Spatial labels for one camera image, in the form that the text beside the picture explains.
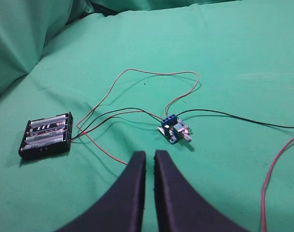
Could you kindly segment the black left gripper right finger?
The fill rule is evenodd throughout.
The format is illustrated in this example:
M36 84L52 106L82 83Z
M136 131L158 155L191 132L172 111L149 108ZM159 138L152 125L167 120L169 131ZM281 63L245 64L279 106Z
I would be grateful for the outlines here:
M154 160L154 194L160 232L246 231L192 187L166 150L156 150Z

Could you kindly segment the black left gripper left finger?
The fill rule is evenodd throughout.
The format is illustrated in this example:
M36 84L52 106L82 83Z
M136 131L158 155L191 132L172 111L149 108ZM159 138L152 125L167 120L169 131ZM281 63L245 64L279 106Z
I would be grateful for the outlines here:
M111 188L59 232L140 232L146 192L146 154L136 151Z

